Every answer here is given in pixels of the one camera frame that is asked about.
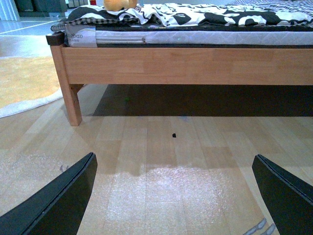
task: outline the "dark object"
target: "dark object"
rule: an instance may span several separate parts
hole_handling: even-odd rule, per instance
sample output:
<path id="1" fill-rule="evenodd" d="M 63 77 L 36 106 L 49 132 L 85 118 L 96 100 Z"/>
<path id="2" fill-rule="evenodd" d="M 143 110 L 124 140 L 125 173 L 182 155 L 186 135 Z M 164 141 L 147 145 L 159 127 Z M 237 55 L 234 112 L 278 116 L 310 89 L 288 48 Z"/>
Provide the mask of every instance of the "dark object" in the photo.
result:
<path id="1" fill-rule="evenodd" d="M 75 235 L 97 171 L 89 153 L 23 203 L 0 217 L 0 235 Z"/>
<path id="2" fill-rule="evenodd" d="M 313 234 L 313 187 L 262 155 L 252 169 L 281 235 Z"/>
<path id="3" fill-rule="evenodd" d="M 60 46 L 64 44 L 65 34 L 62 32 L 48 34 L 45 36 L 49 46 Z"/>

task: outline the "plush toy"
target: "plush toy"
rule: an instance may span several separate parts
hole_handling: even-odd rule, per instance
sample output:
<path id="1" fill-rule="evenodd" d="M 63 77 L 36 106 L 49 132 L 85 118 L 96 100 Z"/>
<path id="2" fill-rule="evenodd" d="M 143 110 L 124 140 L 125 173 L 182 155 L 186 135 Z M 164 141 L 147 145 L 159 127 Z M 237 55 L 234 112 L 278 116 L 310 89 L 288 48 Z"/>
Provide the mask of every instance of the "plush toy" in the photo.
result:
<path id="1" fill-rule="evenodd" d="M 135 8 L 137 0 L 104 0 L 103 5 L 107 11 L 120 11 L 122 9 Z"/>

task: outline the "black cabinet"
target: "black cabinet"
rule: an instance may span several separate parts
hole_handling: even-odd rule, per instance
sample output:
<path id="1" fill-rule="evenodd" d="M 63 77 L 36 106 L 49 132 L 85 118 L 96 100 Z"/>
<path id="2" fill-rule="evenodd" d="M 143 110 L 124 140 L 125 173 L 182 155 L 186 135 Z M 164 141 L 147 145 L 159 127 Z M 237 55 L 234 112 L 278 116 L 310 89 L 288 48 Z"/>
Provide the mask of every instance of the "black cabinet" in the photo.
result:
<path id="1" fill-rule="evenodd" d="M 65 0 L 15 0 L 21 17 L 64 16 Z"/>

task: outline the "patterned bedding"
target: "patterned bedding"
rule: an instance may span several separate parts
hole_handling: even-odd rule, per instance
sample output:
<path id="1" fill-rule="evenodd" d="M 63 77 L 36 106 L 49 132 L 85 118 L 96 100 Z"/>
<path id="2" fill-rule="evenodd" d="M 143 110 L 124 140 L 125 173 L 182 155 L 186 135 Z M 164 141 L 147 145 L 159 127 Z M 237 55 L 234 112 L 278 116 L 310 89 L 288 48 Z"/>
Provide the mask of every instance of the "patterned bedding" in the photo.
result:
<path id="1" fill-rule="evenodd" d="M 282 8 L 274 9 L 271 3 L 266 3 L 265 1 L 267 0 L 237 0 L 231 4 L 220 6 L 213 4 L 191 5 L 176 3 L 145 4 L 144 7 L 137 6 L 136 9 L 127 9 L 118 12 L 106 11 L 102 6 L 86 5 L 73 10 L 68 18 L 63 19 L 57 25 L 53 25 L 51 30 L 54 32 L 62 31 L 67 24 L 136 25 L 150 23 L 161 27 L 198 26 L 203 24 L 225 26 L 313 26 L 313 18 L 307 14 L 307 8 L 309 6 L 306 6 L 306 12 L 294 10 L 288 12 L 282 11 Z M 256 2 L 267 5 L 259 6 Z"/>
<path id="2" fill-rule="evenodd" d="M 250 5 L 271 11 L 303 12 L 313 17 L 313 0 L 235 0 L 228 5 Z"/>

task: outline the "beige rug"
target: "beige rug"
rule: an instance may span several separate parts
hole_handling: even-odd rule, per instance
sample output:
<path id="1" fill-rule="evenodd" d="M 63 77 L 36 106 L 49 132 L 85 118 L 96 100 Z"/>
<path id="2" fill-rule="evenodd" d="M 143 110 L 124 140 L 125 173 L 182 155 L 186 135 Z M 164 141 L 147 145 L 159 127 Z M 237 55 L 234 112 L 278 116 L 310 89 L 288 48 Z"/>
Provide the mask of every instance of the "beige rug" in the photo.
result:
<path id="1" fill-rule="evenodd" d="M 0 117 L 61 97 L 52 57 L 0 58 Z"/>

